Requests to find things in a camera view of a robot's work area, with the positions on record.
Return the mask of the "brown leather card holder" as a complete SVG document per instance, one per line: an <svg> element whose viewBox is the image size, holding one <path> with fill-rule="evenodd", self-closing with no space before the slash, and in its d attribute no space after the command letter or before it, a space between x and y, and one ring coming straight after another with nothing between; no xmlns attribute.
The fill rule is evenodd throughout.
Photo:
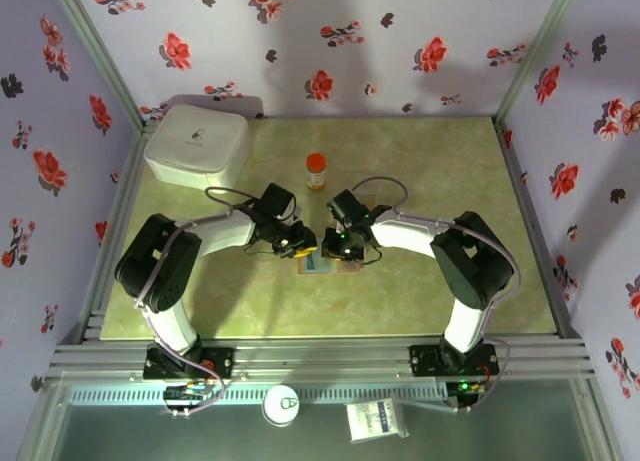
<svg viewBox="0 0 640 461"><path fill-rule="evenodd" d="M313 253L310 255L322 256L322 249L317 247ZM302 274L301 273L301 264L302 258L297 259L297 269L300 275L330 275L330 274L349 274L349 273L357 273L361 270L361 266L358 263L345 261L341 259L330 259L333 264L333 270L329 274Z"/></svg>

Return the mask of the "clear bag with papers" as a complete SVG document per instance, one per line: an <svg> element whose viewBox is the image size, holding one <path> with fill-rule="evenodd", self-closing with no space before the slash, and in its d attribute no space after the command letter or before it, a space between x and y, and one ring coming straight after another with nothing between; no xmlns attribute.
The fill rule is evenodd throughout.
<svg viewBox="0 0 640 461"><path fill-rule="evenodd" d="M389 436L409 436L399 403L386 398L346 405L350 441L354 444Z"/></svg>

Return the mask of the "orange pill bottle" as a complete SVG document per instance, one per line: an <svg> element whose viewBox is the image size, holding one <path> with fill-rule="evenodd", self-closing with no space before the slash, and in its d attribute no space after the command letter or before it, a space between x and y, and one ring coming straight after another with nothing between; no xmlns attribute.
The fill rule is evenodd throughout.
<svg viewBox="0 0 640 461"><path fill-rule="evenodd" d="M326 158L322 153L312 153L306 158L307 185L312 190L320 190L326 182Z"/></svg>

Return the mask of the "white zip pill case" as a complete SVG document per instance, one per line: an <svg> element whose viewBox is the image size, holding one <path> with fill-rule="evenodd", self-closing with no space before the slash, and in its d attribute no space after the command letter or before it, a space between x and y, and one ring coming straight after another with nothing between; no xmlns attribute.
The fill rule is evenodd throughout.
<svg viewBox="0 0 640 461"><path fill-rule="evenodd" d="M143 156L162 182L199 190L232 188L251 148L244 117L182 104L169 109Z"/></svg>

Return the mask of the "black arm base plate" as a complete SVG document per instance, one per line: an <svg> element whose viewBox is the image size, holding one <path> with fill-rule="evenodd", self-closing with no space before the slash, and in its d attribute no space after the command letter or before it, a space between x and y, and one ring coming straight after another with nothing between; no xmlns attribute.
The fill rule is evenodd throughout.
<svg viewBox="0 0 640 461"><path fill-rule="evenodd" d="M186 359L215 371L223 379L230 379L235 349L230 347L203 347L196 344L183 354ZM206 374L174 355L170 355L157 343L147 346L146 359L143 368L145 380L178 380L178 379L206 379Z"/></svg>
<svg viewBox="0 0 640 461"><path fill-rule="evenodd" d="M495 347L482 342L467 353L449 345L412 345L409 362L415 377L495 376L500 372Z"/></svg>

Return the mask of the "aluminium corner post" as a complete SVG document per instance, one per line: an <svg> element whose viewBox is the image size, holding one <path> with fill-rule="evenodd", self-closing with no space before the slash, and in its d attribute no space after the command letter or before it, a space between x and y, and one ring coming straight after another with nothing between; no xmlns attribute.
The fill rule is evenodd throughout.
<svg viewBox="0 0 640 461"><path fill-rule="evenodd" d="M81 0L57 1L65 11L105 82L125 111L130 123L138 133L143 133L145 123L135 105L134 98L83 3Z"/></svg>
<svg viewBox="0 0 640 461"><path fill-rule="evenodd" d="M534 68L540 62L555 39L560 27L574 0L553 0L544 16L537 32L527 48L520 67L511 81L499 108L492 117L493 126L497 131L502 130L507 116L517 104L527 83L533 76Z"/></svg>

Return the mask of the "small electronics board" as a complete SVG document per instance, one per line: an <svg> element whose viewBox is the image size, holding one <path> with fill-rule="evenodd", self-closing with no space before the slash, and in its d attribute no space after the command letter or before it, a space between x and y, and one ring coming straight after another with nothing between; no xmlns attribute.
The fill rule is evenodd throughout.
<svg viewBox="0 0 640 461"><path fill-rule="evenodd" d="M173 417L188 417L195 409L211 399L213 386L205 382L190 382L184 385L168 386L162 400Z"/></svg>
<svg viewBox="0 0 640 461"><path fill-rule="evenodd" d="M446 383L445 405L454 414L469 414L485 398L487 389L484 382L458 381Z"/></svg>

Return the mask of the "white round lid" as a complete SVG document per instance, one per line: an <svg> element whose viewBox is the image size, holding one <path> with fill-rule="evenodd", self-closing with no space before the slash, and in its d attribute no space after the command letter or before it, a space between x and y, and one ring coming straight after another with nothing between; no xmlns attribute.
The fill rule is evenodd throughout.
<svg viewBox="0 0 640 461"><path fill-rule="evenodd" d="M300 409L300 400L296 391L286 385L271 387L263 401L264 419L276 427L287 427L293 423Z"/></svg>

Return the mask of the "wide aluminium frame rail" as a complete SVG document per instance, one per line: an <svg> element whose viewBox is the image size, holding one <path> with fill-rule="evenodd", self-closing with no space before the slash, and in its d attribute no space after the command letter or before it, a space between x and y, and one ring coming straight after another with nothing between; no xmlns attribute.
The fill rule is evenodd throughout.
<svg viewBox="0 0 640 461"><path fill-rule="evenodd" d="M206 340L231 347L233 381L241 383L401 382L410 380L413 345L435 345L435 336L306 337ZM505 381L590 379L595 375L585 343L555 335L502 336L494 341ZM96 379L139 382L148 343L90 340L58 346L47 381Z"/></svg>

